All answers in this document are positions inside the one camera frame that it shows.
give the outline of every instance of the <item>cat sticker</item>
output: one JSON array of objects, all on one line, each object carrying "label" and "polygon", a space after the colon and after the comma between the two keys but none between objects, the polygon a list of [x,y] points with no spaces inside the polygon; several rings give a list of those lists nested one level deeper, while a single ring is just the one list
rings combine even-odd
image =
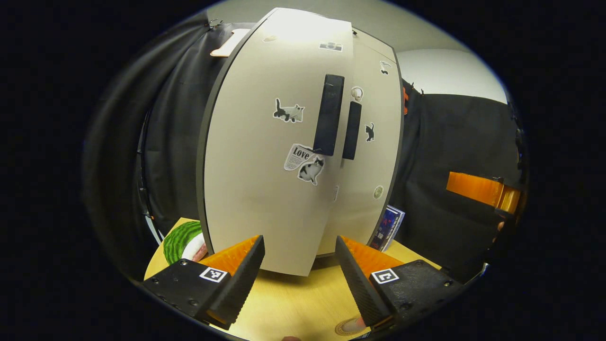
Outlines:
[{"label": "cat sticker", "polygon": [[311,147],[304,146],[302,144],[294,143],[288,152],[286,161],[284,161],[285,171],[294,171],[299,166],[309,160],[315,153]]},{"label": "cat sticker", "polygon": [[273,113],[273,118],[277,118],[284,122],[303,122],[303,110],[305,107],[295,104],[294,107],[282,107],[280,99],[276,98],[276,111]]},{"label": "cat sticker", "polygon": [[314,186],[318,185],[318,175],[324,168],[324,159],[316,156],[313,162],[303,164],[299,169],[297,177],[305,182],[311,182]]},{"label": "cat sticker", "polygon": [[375,124],[374,123],[370,123],[370,127],[367,126],[366,124],[364,125],[366,127],[366,134],[368,134],[368,137],[366,138],[366,142],[372,142],[375,140]]},{"label": "cat sticker", "polygon": [[391,64],[386,61],[380,61],[379,64],[381,65],[381,73],[384,75],[389,75],[389,72],[385,69],[385,67],[391,67]]}]

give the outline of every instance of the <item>wooden table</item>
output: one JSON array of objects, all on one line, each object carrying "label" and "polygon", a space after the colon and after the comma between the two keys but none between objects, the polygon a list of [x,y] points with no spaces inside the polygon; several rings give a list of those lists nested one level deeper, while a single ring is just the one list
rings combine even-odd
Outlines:
[{"label": "wooden table", "polygon": [[[175,226],[187,221],[192,220],[182,218]],[[162,250],[160,245],[151,258],[145,279],[168,266]],[[385,253],[405,263],[423,259],[440,269],[396,241]],[[302,341],[345,341],[370,330],[366,328],[351,336],[335,333],[338,323],[354,317],[359,317],[356,302],[336,257],[329,256],[316,259],[308,277],[260,270],[230,330],[211,326],[252,341],[280,341],[284,336],[296,336]]]}]

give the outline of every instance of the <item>black cat sticker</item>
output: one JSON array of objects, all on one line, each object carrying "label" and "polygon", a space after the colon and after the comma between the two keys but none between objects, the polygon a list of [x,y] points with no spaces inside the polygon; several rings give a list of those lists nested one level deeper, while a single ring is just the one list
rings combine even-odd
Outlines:
[{"label": "black cat sticker", "polygon": [[366,134],[368,134],[366,142],[372,142],[375,140],[375,124],[371,122],[370,125],[370,127],[366,124],[364,125],[366,127]]},{"label": "black cat sticker", "polygon": [[305,182],[311,182],[314,186],[318,185],[318,175],[324,168],[324,159],[316,156],[313,162],[305,163],[299,169],[297,177]]},{"label": "black cat sticker", "polygon": [[303,110],[305,107],[295,104],[294,107],[282,107],[280,105],[280,99],[276,98],[276,111],[273,113],[273,117],[284,122],[303,122]]}]

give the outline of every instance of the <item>camera sticker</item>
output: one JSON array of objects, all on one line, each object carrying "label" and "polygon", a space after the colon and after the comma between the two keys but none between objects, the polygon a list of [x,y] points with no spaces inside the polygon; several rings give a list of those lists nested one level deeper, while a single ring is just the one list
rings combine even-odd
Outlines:
[{"label": "camera sticker", "polygon": [[331,42],[331,41],[321,42],[320,49],[342,52],[343,44],[338,44],[336,42]]}]

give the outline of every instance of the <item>black curtain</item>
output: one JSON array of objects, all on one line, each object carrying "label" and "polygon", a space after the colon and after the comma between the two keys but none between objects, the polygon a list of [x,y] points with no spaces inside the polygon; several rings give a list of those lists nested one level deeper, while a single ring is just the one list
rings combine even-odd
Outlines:
[{"label": "black curtain", "polygon": [[100,241],[130,279],[142,280],[153,252],[134,192],[145,113],[187,50],[209,30],[207,25],[206,12],[199,12],[147,44],[110,83],[88,127],[83,199]]},{"label": "black curtain", "polygon": [[510,107],[486,98],[422,95],[408,82],[401,162],[390,204],[406,212],[395,239],[465,283],[484,263],[503,219],[494,208],[446,191],[449,172],[516,184]]},{"label": "black curtain", "polygon": [[198,220],[196,158],[202,115],[227,58],[212,57],[234,29],[224,24],[198,39],[177,62],[153,103],[145,141],[145,180],[151,212],[164,235],[181,217]]}]

